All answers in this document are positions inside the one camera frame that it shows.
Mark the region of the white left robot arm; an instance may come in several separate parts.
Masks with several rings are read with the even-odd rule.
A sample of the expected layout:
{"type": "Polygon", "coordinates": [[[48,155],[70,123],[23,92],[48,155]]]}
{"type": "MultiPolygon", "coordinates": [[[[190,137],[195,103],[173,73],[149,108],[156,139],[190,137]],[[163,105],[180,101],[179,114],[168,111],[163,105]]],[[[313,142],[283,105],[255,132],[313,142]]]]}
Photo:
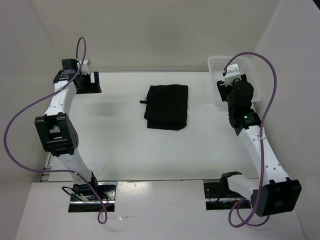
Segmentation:
{"type": "Polygon", "coordinates": [[[34,124],[43,149],[59,159],[73,179],[77,198],[96,200],[100,187],[94,173],[86,166],[79,151],[79,136],[69,113],[76,94],[101,93],[99,73],[91,72],[88,59],[63,59],[62,70],[53,79],[55,95],[44,115],[34,124]]]}

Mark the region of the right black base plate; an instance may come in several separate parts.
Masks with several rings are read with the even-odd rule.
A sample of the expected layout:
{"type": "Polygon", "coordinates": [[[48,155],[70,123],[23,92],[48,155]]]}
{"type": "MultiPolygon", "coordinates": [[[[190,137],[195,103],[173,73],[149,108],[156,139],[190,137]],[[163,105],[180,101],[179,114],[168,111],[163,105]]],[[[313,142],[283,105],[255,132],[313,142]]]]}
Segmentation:
{"type": "Polygon", "coordinates": [[[225,193],[221,190],[220,180],[203,181],[205,206],[207,211],[230,210],[244,197],[236,192],[225,193]]]}

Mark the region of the black shorts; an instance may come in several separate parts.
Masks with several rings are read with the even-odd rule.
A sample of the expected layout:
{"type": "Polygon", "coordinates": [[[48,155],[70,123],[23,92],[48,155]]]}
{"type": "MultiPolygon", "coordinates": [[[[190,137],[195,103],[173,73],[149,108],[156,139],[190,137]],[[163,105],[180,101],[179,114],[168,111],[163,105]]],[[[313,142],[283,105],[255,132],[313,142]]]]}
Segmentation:
{"type": "Polygon", "coordinates": [[[187,126],[189,87],[181,84],[151,85],[140,104],[147,128],[179,131],[187,126]]]}

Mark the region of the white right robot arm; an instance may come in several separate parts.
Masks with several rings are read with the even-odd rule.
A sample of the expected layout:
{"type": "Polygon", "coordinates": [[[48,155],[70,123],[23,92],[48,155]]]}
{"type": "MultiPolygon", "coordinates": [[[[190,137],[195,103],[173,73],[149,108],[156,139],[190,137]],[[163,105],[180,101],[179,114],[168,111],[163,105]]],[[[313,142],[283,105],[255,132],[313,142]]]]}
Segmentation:
{"type": "Polygon", "coordinates": [[[229,85],[218,81],[217,88],[222,101],[227,103],[229,123],[247,148],[259,177],[256,184],[239,171],[224,173],[220,193],[225,197],[240,194],[250,201],[259,217],[293,211],[302,186],[297,179],[290,178],[269,144],[262,121],[252,108],[253,86],[236,78],[229,85]]]}

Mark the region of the white plastic basket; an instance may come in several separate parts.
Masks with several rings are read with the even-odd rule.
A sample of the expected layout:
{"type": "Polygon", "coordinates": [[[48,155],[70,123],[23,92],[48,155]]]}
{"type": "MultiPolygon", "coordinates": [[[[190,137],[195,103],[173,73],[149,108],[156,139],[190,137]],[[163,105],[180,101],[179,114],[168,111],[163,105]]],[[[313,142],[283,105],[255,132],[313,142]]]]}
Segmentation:
{"type": "MultiPolygon", "coordinates": [[[[222,70],[224,69],[224,67],[226,66],[226,64],[229,62],[231,58],[232,58],[231,56],[227,56],[227,55],[216,55],[216,56],[210,56],[207,59],[208,70],[209,70],[211,85],[213,89],[214,104],[219,107],[225,107],[227,104],[226,102],[222,102],[221,100],[220,93],[217,87],[217,82],[224,80],[222,70]]],[[[254,103],[254,102],[261,101],[262,93],[261,93],[258,80],[256,78],[250,59],[245,56],[239,56],[232,62],[232,64],[238,64],[240,73],[245,74],[247,81],[253,86],[254,91],[253,91],[252,102],[254,103]]]]}

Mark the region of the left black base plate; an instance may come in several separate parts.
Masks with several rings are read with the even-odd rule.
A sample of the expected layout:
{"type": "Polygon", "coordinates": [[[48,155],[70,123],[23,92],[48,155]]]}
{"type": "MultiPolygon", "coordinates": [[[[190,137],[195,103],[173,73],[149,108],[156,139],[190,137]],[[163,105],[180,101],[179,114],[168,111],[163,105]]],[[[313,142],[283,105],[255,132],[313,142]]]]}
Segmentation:
{"type": "MultiPolygon", "coordinates": [[[[116,188],[116,182],[98,182],[97,185],[96,192],[108,213],[115,211],[116,188]]],[[[99,213],[103,210],[102,204],[93,193],[84,195],[74,186],[63,186],[61,189],[70,196],[69,213],[99,213]]]]}

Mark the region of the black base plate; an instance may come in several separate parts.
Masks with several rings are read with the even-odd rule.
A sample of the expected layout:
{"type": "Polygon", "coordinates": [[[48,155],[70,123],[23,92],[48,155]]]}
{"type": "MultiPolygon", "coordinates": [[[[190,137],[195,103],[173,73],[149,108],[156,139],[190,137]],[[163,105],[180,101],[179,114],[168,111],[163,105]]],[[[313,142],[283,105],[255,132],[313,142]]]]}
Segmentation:
{"type": "Polygon", "coordinates": [[[236,192],[225,193],[221,190],[220,180],[203,181],[205,206],[207,211],[230,210],[244,197],[236,192]]]}
{"type": "MultiPolygon", "coordinates": [[[[116,188],[116,182],[98,182],[97,185],[96,192],[108,213],[115,211],[116,188]]],[[[99,213],[103,210],[102,204],[93,193],[84,195],[74,186],[63,186],[61,189],[70,196],[69,213],[99,213]]]]}

